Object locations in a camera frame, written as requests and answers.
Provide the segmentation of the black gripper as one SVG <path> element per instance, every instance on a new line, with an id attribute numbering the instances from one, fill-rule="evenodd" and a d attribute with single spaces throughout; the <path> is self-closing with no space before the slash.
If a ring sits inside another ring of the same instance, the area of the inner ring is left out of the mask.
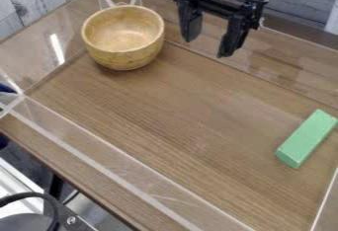
<path id="1" fill-rule="evenodd" d="M 258 29 L 263 22 L 263 11 L 270 0 L 177 0 L 181 34 L 186 42 L 197 39 L 202 31 L 201 4 L 210 4 L 223 18 L 230 17 L 227 32 L 222 37 L 218 57 L 230 57 L 245 43 L 249 30 Z"/>

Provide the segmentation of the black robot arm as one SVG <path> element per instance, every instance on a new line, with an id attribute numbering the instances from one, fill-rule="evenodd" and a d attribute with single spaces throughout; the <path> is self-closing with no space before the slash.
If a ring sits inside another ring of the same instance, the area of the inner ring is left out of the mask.
<path id="1" fill-rule="evenodd" d="M 227 21 L 218 57 L 230 57 L 243 46 L 250 30 L 263 24 L 263 11 L 270 0 L 174 0 L 178 7 L 181 35 L 193 42 L 202 33 L 203 14 L 209 13 Z"/>

